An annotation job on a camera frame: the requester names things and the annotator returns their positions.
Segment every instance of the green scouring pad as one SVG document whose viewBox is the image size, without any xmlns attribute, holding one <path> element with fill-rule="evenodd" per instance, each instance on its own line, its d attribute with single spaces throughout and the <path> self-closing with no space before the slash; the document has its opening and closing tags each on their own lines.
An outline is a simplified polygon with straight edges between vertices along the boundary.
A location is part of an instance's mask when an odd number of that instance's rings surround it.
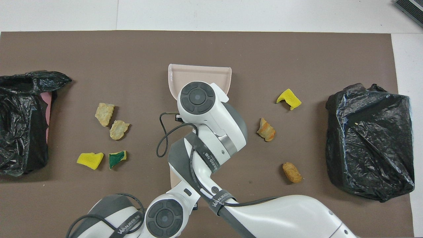
<svg viewBox="0 0 423 238">
<path fill-rule="evenodd" d="M 121 162 L 122 160 L 126 160 L 126 150 L 120 151 L 117 153 L 109 154 L 109 167 L 112 169 L 113 166 Z"/>
</svg>

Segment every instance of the round gray button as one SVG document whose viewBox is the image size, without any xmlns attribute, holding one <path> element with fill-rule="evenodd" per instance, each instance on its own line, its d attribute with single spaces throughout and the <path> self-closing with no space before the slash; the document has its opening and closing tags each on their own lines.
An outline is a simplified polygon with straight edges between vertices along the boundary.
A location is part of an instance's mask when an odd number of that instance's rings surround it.
<svg viewBox="0 0 423 238">
<path fill-rule="evenodd" d="M 172 212 L 168 209 L 161 210 L 156 216 L 156 222 L 160 227 L 169 227 L 173 223 Z"/>
<path fill-rule="evenodd" d="M 206 94 L 201 89 L 194 89 L 190 92 L 190 101 L 193 104 L 200 105 L 206 100 Z"/>
</svg>

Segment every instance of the green and yellow sponge piece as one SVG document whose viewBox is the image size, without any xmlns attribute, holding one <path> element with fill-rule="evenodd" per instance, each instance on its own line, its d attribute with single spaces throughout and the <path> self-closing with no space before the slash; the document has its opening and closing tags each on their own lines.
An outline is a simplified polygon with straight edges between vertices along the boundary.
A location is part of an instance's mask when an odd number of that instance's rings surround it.
<svg viewBox="0 0 423 238">
<path fill-rule="evenodd" d="M 100 162 L 103 159 L 104 154 L 103 153 L 82 153 L 77 160 L 77 163 L 83 164 L 85 166 L 88 166 L 92 169 L 97 169 Z"/>
<path fill-rule="evenodd" d="M 301 101 L 295 96 L 295 94 L 290 90 L 285 90 L 276 100 L 276 103 L 285 100 L 291 106 L 291 110 L 301 105 Z"/>
<path fill-rule="evenodd" d="M 109 167 L 112 169 L 113 166 L 121 162 L 122 160 L 126 160 L 126 150 L 120 151 L 117 153 L 109 154 Z"/>
</svg>

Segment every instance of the beige plastic tray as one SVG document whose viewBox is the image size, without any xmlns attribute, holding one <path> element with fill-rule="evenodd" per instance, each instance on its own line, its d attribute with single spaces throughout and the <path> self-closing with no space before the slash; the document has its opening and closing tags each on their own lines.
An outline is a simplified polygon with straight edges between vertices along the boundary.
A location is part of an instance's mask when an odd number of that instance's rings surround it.
<svg viewBox="0 0 423 238">
<path fill-rule="evenodd" d="M 232 69 L 230 67 L 169 64 L 168 68 L 169 89 L 175 99 L 179 91 L 192 81 L 215 83 L 228 94 L 231 76 Z"/>
</svg>

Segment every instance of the crumpled black garbage bag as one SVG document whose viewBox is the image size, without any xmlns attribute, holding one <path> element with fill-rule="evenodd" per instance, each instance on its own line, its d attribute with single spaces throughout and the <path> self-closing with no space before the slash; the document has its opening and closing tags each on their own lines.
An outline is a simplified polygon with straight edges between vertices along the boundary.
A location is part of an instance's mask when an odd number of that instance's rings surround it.
<svg viewBox="0 0 423 238">
<path fill-rule="evenodd" d="M 46 108 L 42 92 L 72 80 L 60 73 L 34 71 L 0 77 L 0 174 L 19 176 L 47 164 Z"/>
<path fill-rule="evenodd" d="M 326 163 L 338 188 L 380 202 L 414 190 L 409 97 L 373 84 L 329 97 Z"/>
</svg>

